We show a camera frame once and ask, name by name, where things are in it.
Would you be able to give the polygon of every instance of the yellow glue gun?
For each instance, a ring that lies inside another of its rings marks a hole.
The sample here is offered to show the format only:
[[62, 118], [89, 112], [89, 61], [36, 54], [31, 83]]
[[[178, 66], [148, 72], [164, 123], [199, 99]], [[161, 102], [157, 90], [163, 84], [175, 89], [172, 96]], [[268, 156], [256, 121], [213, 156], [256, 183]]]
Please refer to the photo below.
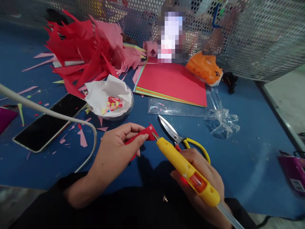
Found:
[[220, 202], [218, 191], [192, 166], [175, 147], [156, 134], [152, 133], [157, 140], [157, 145], [165, 157], [176, 168], [176, 170], [185, 178], [196, 193], [210, 207], [216, 207]]

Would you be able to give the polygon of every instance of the white cable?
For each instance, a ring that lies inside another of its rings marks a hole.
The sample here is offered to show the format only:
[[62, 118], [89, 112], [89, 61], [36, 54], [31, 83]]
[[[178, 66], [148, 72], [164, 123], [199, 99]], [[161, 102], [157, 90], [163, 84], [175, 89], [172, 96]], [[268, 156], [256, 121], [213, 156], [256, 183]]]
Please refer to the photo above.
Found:
[[94, 145], [93, 145], [93, 149], [91, 154], [89, 155], [89, 157], [85, 160], [85, 162], [75, 171], [78, 172], [80, 171], [86, 164], [87, 162], [90, 160], [90, 158], [93, 155], [93, 152], [95, 151], [95, 147], [96, 147], [96, 142], [97, 142], [97, 133], [96, 133], [96, 129], [94, 127], [94, 125], [92, 125], [89, 122], [83, 121], [83, 120], [79, 120], [76, 118], [71, 118], [69, 116], [65, 116], [63, 114], [59, 114], [57, 112], [51, 111], [43, 106], [38, 105], [37, 103], [32, 102], [31, 100], [28, 100], [24, 97], [22, 97], [21, 95], [18, 95], [17, 93], [15, 93], [14, 91], [8, 89], [7, 87], [3, 86], [2, 84], [0, 84], [0, 93], [5, 94], [7, 97], [16, 100], [17, 102], [20, 102], [30, 108], [33, 108], [34, 110], [40, 111], [41, 113], [46, 113], [47, 115], [53, 116], [55, 118], [59, 118], [59, 119], [63, 119], [63, 120], [67, 120], [67, 121], [71, 121], [71, 122], [77, 122], [77, 123], [82, 123], [85, 124], [87, 126], [90, 126], [93, 130], [93, 134], [94, 134]]

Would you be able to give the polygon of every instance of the glue gun nozzle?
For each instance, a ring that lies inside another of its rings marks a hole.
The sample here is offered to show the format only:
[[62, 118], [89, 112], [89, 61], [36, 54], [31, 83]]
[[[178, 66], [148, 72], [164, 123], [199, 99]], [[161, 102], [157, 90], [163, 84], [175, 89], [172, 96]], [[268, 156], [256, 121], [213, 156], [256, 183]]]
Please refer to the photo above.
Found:
[[152, 133], [152, 134], [153, 134], [153, 136], [155, 137], [156, 140], [160, 139], [160, 137], [158, 135], [156, 135], [155, 133]]

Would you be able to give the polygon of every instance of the scissor blade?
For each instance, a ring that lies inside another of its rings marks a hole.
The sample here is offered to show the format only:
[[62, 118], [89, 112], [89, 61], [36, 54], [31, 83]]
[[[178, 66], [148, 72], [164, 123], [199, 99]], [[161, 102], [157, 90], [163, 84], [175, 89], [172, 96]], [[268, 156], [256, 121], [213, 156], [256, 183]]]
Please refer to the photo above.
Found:
[[175, 129], [171, 126], [171, 124], [168, 123], [168, 121], [165, 120], [161, 115], [159, 115], [159, 119], [161, 121], [161, 124], [165, 128], [165, 130], [168, 132], [168, 134], [174, 139], [176, 143], [180, 143], [183, 141], [182, 137], [179, 137]]

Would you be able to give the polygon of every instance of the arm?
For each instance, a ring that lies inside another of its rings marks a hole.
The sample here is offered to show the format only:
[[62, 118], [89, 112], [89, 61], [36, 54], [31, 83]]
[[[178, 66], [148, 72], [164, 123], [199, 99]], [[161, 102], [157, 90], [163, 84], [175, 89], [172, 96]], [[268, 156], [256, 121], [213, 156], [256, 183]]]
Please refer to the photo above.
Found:
[[[206, 159], [196, 149], [186, 149], [180, 152], [218, 191], [220, 195], [220, 202], [229, 210], [234, 217], [245, 228], [256, 228], [255, 223], [248, 216], [247, 212], [242, 208], [239, 202], [235, 199], [224, 198], [224, 185], [219, 173], [214, 169]], [[231, 229], [232, 225], [227, 218], [216, 208], [208, 206], [192, 189], [192, 187], [185, 182], [184, 178], [177, 170], [171, 172], [171, 176], [178, 182], [182, 190], [185, 192], [191, 205], [194, 209], [210, 224], [221, 229]]]
[[88, 173], [73, 173], [60, 179], [49, 191], [41, 194], [10, 228], [71, 228], [82, 224], [78, 209], [90, 207], [107, 186], [126, 168], [148, 135], [138, 136], [129, 145], [124, 142], [144, 127], [128, 123], [107, 131], [95, 161]]

